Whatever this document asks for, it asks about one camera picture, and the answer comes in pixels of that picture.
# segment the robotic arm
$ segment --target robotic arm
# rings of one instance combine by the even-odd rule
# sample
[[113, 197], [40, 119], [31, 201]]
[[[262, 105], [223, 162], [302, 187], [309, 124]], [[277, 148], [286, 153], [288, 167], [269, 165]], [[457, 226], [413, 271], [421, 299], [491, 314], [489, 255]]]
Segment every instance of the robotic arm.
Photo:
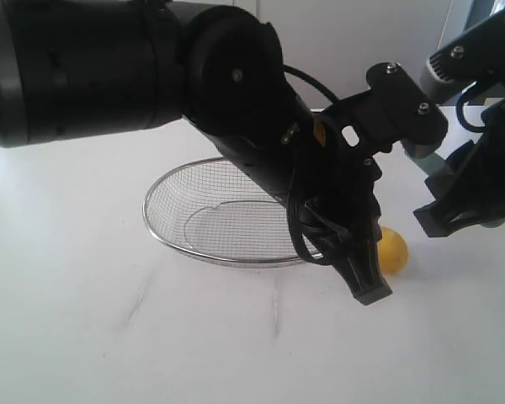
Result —
[[[306, 261], [332, 265], [368, 305], [388, 296], [373, 158], [414, 157], [447, 120], [394, 63], [313, 114], [286, 82], [270, 24], [234, 7], [157, 0], [0, 0], [0, 146], [143, 130], [185, 117], [280, 202]], [[341, 130], [351, 125], [359, 144]], [[322, 254], [314, 258], [308, 238]]]

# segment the metal strainer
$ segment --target metal strainer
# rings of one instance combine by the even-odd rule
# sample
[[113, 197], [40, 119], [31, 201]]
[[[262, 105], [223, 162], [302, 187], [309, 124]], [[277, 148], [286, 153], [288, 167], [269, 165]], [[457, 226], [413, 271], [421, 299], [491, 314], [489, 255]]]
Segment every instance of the metal strainer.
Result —
[[245, 268], [302, 263], [285, 209], [224, 158], [192, 162], [158, 179], [143, 215], [157, 240], [192, 258]]

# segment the screw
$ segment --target screw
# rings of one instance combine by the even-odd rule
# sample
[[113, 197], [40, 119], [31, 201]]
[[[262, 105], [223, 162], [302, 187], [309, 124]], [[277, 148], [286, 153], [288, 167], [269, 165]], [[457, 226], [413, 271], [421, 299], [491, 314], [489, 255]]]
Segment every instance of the screw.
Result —
[[430, 114], [430, 105], [428, 103], [422, 103], [421, 105], [419, 105], [419, 109], [417, 110], [417, 112], [420, 115]]
[[232, 72], [232, 80], [235, 82], [241, 82], [243, 80], [243, 70], [242, 69], [234, 69]]
[[385, 70], [387, 74], [393, 74], [398, 71], [398, 65], [396, 63], [388, 63], [387, 69]]
[[453, 59], [462, 59], [464, 57], [464, 52], [465, 52], [464, 46], [460, 45], [455, 46], [451, 51], [451, 57]]
[[292, 137], [300, 131], [300, 126], [297, 125], [297, 123], [294, 123], [287, 131], [286, 133], [284, 134], [283, 138], [280, 140], [280, 142], [283, 144], [283, 145], [287, 145], [290, 143], [290, 141], [292, 140]]

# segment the yellow ball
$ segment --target yellow ball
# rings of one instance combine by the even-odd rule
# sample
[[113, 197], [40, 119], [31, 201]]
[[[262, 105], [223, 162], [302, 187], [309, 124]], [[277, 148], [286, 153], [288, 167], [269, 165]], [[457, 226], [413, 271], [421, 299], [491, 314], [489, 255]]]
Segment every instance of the yellow ball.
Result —
[[388, 228], [381, 228], [382, 238], [378, 242], [378, 261], [383, 274], [396, 274], [404, 269], [409, 253], [407, 244], [400, 234]]

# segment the basket rim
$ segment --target basket rim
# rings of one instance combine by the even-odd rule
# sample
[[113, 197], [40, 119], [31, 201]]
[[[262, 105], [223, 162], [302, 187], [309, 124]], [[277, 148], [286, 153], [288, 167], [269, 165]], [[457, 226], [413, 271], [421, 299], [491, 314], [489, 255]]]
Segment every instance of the basket rim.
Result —
[[148, 219], [148, 205], [150, 204], [150, 201], [152, 200], [152, 196], [156, 189], [163, 183], [166, 179], [170, 178], [176, 173], [179, 173], [180, 171], [186, 170], [191, 167], [196, 167], [200, 166], [203, 164], [210, 164], [212, 162], [228, 162], [228, 159], [224, 157], [212, 157], [212, 158], [206, 158], [204, 160], [198, 160], [195, 162], [188, 162], [187, 164], [184, 164], [182, 166], [176, 167], [173, 170], [169, 171], [168, 173], [164, 174], [162, 177], [160, 177], [148, 190], [146, 197], [144, 198], [144, 202], [142, 203], [142, 219], [144, 220], [144, 225], [146, 226], [147, 230], [150, 232], [150, 234], [157, 239], [159, 242], [164, 244], [167, 247], [173, 248], [174, 250], [177, 250], [183, 254], [192, 256], [192, 257], [198, 257], [198, 258], [203, 258], [206, 260], [213, 261], [215, 263], [239, 263], [241, 265], [243, 264], [277, 264], [277, 263], [301, 263], [303, 260], [299, 258], [297, 255], [295, 256], [288, 256], [288, 257], [281, 257], [281, 258], [229, 258], [229, 257], [222, 257], [222, 256], [216, 256], [216, 255], [211, 255], [211, 254], [206, 254], [204, 252], [198, 252], [195, 250], [188, 249], [186, 247], [179, 246], [178, 244], [174, 242], [170, 242], [169, 240], [165, 239], [162, 237], [160, 234], [157, 233], [157, 231], [153, 228], [152, 224], [150, 223]]

